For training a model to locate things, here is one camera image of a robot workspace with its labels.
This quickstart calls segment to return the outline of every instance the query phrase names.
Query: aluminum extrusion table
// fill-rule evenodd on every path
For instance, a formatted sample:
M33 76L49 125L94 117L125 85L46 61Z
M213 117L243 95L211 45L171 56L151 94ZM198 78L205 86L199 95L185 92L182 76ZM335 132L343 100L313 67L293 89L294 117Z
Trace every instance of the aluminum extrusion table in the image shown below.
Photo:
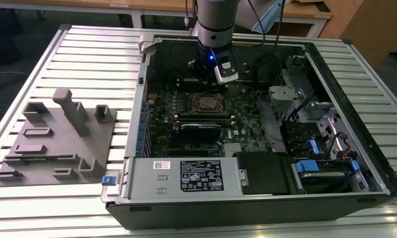
M51 40L15 100L0 122L0 167L25 118L26 102L55 106L55 88L70 88L83 107L107 104L117 109L106 170L119 170L138 74L138 37L143 33L186 35L186 31L90 26L62 27ZM234 38L258 39L253 35ZM397 172L397 99L353 45L341 40L281 37L314 43L343 92ZM371 208L330 222L127 231L109 215L101 184L0 187L0 237L259 237L397 238L397 204Z

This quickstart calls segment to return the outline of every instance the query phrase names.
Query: metal latch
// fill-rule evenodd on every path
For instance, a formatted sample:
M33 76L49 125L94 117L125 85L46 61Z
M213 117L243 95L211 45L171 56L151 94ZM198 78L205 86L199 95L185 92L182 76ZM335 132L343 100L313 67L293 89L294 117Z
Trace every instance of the metal latch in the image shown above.
M246 187L249 185L249 180L246 179L246 171L243 169L238 170L239 172L239 183L242 187Z

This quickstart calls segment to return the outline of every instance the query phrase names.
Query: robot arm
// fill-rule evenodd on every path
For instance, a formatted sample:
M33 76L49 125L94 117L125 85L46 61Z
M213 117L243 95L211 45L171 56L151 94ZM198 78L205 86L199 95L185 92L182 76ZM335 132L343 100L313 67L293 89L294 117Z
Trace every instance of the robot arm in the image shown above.
M267 31L278 17L282 0L197 0L198 60L213 68L215 81L225 84L238 79L238 72L230 53L233 27L238 25L261 32L258 20Z

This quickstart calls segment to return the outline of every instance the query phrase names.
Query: cpu socket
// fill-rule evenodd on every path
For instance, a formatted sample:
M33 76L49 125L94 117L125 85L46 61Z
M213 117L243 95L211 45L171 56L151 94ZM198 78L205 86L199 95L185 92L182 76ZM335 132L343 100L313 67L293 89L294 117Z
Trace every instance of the cpu socket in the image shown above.
M223 97L218 93L194 95L191 99L194 114L223 114Z

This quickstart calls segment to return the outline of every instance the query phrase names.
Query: warning label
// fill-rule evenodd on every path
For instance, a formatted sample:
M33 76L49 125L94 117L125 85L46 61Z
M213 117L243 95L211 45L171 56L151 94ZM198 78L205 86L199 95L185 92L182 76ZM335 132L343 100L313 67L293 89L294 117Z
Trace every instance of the warning label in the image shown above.
M219 160L181 161L181 190L183 192L222 191Z

